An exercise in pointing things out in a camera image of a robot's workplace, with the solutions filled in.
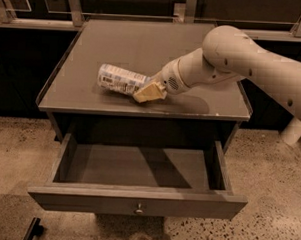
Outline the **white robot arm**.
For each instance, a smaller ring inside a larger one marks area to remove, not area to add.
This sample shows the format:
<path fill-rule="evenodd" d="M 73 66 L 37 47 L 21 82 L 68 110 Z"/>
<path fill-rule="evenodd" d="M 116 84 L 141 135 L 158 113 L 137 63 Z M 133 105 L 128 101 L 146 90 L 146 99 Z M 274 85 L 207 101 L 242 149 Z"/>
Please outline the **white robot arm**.
<path fill-rule="evenodd" d="M 164 65 L 133 98 L 139 103 L 164 99 L 167 94 L 229 82 L 234 77 L 252 81 L 293 115 L 281 138 L 295 144 L 301 137 L 301 62 L 260 47 L 233 26 L 209 31 L 200 48 Z"/>

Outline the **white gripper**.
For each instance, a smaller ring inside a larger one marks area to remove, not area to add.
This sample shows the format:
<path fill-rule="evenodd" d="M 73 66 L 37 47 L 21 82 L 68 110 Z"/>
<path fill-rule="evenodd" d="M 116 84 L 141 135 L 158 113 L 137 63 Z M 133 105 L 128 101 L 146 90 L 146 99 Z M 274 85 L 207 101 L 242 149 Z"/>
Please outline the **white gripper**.
<path fill-rule="evenodd" d="M 180 76 L 179 63 L 180 59 L 177 58 L 164 66 L 161 71 L 150 76 L 151 83 L 136 91 L 133 98 L 139 103 L 144 103 L 158 99 L 164 100 L 167 92 L 178 95 L 190 91 L 190 88 Z"/>

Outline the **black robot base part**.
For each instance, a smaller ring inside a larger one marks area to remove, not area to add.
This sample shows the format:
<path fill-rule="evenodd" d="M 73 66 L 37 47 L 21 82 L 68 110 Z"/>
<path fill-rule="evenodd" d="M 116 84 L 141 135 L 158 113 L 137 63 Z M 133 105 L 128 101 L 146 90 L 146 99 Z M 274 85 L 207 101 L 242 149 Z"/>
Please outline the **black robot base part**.
<path fill-rule="evenodd" d="M 35 236 L 41 236 L 43 232 L 44 227 L 41 224 L 41 219 L 34 217 L 27 232 L 25 233 L 23 240 L 32 240 Z"/>

